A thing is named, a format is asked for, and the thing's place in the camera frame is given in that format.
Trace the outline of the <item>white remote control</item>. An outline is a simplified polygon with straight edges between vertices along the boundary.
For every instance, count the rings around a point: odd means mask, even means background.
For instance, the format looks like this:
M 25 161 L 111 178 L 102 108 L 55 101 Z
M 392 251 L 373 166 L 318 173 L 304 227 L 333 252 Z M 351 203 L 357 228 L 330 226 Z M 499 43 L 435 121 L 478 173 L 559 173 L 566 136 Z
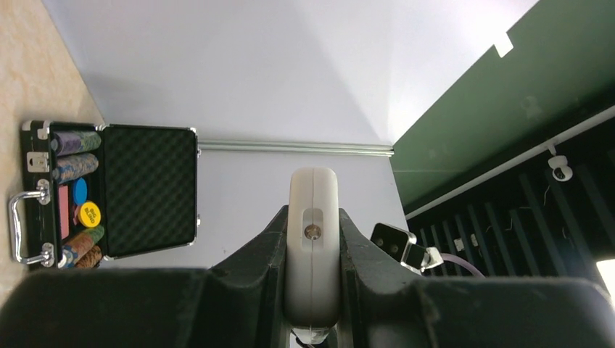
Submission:
M 301 343 L 325 342 L 339 319 L 341 292 L 337 175 L 300 168 L 289 192 L 284 316 Z

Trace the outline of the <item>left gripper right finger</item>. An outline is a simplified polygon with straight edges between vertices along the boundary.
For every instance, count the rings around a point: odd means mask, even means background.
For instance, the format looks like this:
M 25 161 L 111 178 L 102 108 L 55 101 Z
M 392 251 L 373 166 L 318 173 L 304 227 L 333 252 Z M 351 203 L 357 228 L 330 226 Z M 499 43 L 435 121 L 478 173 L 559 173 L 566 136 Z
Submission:
M 339 213 L 340 347 L 612 347 L 614 309 L 578 278 L 423 277 Z

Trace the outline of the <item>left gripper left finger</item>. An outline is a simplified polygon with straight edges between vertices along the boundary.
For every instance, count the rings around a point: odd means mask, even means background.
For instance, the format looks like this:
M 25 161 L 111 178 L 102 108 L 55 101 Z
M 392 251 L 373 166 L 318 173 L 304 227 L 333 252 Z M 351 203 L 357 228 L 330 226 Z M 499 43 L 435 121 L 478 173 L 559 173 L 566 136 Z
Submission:
M 212 268 L 36 271 L 1 307 L 3 347 L 287 347 L 288 209 Z

